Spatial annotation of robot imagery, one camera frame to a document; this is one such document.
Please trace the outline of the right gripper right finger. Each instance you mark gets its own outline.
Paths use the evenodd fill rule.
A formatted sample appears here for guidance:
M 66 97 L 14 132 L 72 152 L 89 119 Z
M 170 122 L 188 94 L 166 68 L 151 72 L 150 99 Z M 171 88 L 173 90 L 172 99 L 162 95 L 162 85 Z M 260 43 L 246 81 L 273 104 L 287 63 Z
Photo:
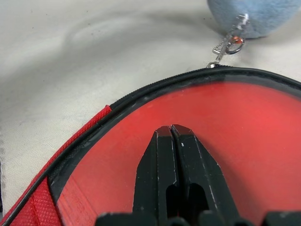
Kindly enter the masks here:
M 211 210 L 222 217 L 239 217 L 238 210 L 218 163 L 193 131 L 181 125 L 171 127 L 177 147 L 182 177 L 186 217 L 197 217 Z

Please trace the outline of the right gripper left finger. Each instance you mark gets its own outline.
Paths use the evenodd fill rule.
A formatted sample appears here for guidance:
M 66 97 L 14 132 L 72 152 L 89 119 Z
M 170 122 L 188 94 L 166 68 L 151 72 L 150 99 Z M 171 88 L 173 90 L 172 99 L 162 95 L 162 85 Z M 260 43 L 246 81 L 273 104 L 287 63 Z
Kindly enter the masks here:
M 179 177 L 175 143 L 168 126 L 155 130 L 136 171 L 133 211 L 156 218 L 178 215 Z

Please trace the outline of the clear mesh zipper pouch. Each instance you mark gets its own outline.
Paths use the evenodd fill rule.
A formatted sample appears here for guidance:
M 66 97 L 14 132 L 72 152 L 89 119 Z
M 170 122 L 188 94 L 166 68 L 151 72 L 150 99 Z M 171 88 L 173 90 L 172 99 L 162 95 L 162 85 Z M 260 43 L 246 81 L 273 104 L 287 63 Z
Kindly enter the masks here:
M 250 83 L 301 97 L 301 82 L 259 69 L 230 66 L 199 69 L 147 85 L 106 106 L 73 135 L 32 180 L 0 226 L 63 226 L 57 201 L 72 172 L 97 139 L 102 138 L 119 120 L 162 95 L 216 82 Z M 205 210 L 197 217 L 186 217 L 182 211 L 185 203 L 177 154 L 176 161 L 179 177 L 176 217 L 156 218 L 148 212 L 132 209 L 130 212 L 102 213 L 96 217 L 93 226 L 301 226 L 301 210 L 268 211 L 259 225 L 242 217 L 239 211 L 239 217 L 222 217 L 211 210 Z

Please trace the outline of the blue plush pompom keychain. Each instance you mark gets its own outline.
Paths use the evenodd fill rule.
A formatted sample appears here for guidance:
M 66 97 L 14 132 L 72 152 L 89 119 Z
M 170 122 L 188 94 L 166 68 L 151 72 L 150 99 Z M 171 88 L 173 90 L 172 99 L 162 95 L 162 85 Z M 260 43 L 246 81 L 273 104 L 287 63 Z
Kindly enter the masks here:
M 207 0 L 207 4 L 226 32 L 213 49 L 217 57 L 209 67 L 219 64 L 224 55 L 239 52 L 246 39 L 267 36 L 301 9 L 301 0 Z

